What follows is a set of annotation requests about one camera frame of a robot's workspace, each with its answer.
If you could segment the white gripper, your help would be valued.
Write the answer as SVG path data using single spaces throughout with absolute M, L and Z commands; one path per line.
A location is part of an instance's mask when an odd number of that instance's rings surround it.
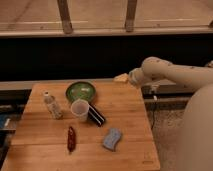
M 140 88 L 143 84 L 144 74 L 140 68 L 135 68 L 129 72 L 127 75 L 126 73 L 120 74 L 115 76 L 113 81 L 118 83 L 127 83 L 129 76 L 129 82 L 137 87 Z

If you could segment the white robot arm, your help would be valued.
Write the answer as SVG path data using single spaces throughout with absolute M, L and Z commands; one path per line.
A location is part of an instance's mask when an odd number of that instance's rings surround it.
M 213 171 L 213 67 L 177 65 L 151 56 L 139 68 L 114 77 L 137 88 L 161 79 L 195 91 L 184 110 L 175 171 Z

